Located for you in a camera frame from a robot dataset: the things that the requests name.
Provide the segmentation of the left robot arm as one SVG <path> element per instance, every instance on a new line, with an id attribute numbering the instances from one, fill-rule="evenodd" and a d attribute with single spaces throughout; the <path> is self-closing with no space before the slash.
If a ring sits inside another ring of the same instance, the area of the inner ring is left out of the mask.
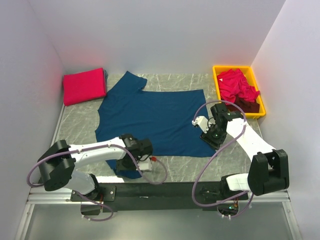
<path id="1" fill-rule="evenodd" d="M 102 191 L 97 178 L 93 174 L 80 172 L 79 168 L 115 161 L 117 173 L 151 171 L 152 155 L 150 140 L 138 140 L 131 134 L 83 145 L 68 145 L 65 140 L 59 140 L 41 156 L 41 159 L 49 159 L 39 165 L 39 171 L 47 192 L 67 188 L 79 192 L 88 201 L 94 201 Z"/>

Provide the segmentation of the blue t-shirt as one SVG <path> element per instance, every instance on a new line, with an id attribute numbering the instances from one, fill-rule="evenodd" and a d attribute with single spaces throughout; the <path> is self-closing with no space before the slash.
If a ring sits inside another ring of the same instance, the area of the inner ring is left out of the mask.
<path id="1" fill-rule="evenodd" d="M 108 91 L 99 109 L 98 142 L 124 134 L 149 139 L 156 156 L 211 157 L 216 151 L 192 125 L 195 113 L 207 117 L 202 89 L 145 91 L 147 79 L 127 71 Z"/>

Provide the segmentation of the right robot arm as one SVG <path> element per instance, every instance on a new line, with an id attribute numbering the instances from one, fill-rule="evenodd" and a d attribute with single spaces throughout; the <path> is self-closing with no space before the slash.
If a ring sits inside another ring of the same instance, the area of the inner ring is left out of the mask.
<path id="1" fill-rule="evenodd" d="M 230 200 L 237 192 L 248 191 L 261 196 L 290 186 L 288 154 L 265 142 L 245 120 L 240 110 L 229 111 L 225 102 L 210 108 L 214 122 L 205 116 L 195 115 L 192 125 L 202 131 L 200 138 L 214 150 L 219 150 L 227 135 L 242 147 L 250 159 L 248 173 L 222 177 L 219 193 Z"/>

